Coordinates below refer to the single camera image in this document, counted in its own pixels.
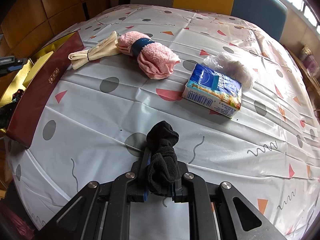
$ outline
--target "blue tissue package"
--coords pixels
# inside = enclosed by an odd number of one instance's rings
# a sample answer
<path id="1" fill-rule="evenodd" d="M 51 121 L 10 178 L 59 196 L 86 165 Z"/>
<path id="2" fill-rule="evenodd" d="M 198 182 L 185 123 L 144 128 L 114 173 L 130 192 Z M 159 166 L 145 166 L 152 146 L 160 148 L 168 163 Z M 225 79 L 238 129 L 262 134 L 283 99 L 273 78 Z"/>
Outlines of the blue tissue package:
<path id="1" fill-rule="evenodd" d="M 196 64 L 182 97 L 232 118 L 241 108 L 241 83 Z"/>

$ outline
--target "pink fabric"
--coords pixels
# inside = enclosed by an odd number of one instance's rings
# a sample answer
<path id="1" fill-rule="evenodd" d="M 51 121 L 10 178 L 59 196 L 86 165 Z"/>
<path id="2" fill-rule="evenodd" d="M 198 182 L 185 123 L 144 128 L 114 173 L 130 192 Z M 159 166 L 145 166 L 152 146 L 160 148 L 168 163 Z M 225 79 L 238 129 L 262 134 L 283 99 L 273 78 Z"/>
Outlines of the pink fabric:
<path id="1" fill-rule="evenodd" d="M 119 50 L 126 55 L 132 56 L 132 44 L 141 38 L 149 36 L 139 32 L 127 32 L 120 36 L 118 44 Z M 159 42 L 146 45 L 137 58 L 139 67 L 151 79 L 167 78 L 173 73 L 173 67 L 180 62 L 177 54 Z"/>

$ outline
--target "rolled pink towel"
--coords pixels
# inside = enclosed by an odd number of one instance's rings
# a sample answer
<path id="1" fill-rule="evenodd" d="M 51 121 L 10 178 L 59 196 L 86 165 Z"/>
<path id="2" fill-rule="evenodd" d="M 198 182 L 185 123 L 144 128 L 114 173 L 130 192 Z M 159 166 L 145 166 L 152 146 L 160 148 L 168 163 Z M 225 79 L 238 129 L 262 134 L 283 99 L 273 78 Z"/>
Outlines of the rolled pink towel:
<path id="1" fill-rule="evenodd" d="M 120 36 L 116 46 L 122 53 L 134 56 L 135 52 L 132 51 L 131 46 L 141 38 L 144 39 L 139 44 L 142 49 L 141 51 L 138 49 L 140 52 L 137 61 L 142 71 L 151 79 L 163 79 L 170 76 L 174 65 L 180 62 L 178 55 L 161 43 L 151 41 L 149 36 L 135 31 L 127 32 Z"/>

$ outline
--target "metal bolt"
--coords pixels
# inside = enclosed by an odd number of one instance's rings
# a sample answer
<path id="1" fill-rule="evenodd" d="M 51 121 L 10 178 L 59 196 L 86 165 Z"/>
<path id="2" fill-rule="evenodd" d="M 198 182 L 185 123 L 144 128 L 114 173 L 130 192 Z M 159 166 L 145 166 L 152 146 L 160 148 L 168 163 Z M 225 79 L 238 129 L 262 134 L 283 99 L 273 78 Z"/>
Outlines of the metal bolt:
<path id="1" fill-rule="evenodd" d="M 132 172 L 132 171 L 129 171 L 129 172 L 127 172 L 127 173 L 125 174 L 125 177 L 126 177 L 127 179 L 133 179 L 135 176 L 136 176 L 136 174 L 134 174 L 134 172 Z"/>
<path id="2" fill-rule="evenodd" d="M 183 175 L 186 179 L 193 179 L 195 176 L 193 175 L 193 173 L 191 172 L 186 172 L 184 175 Z"/>
<path id="3" fill-rule="evenodd" d="M 221 186 L 225 189 L 230 189 L 231 188 L 231 183 L 230 182 L 222 182 Z"/>
<path id="4" fill-rule="evenodd" d="M 97 186 L 98 186 L 98 182 L 96 182 L 96 181 L 90 181 L 88 183 L 89 188 L 96 188 Z"/>

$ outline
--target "folded beige cloth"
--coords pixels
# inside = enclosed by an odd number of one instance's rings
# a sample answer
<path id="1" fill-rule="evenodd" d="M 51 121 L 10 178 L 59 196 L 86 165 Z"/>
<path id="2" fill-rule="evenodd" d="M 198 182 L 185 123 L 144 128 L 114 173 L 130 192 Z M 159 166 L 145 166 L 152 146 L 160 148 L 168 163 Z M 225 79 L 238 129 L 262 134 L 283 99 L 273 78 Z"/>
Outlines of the folded beige cloth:
<path id="1" fill-rule="evenodd" d="M 108 38 L 100 41 L 93 48 L 70 53 L 68 58 L 71 60 L 72 68 L 76 70 L 89 60 L 120 54 L 121 52 L 116 47 L 117 43 L 117 33 L 113 31 Z"/>

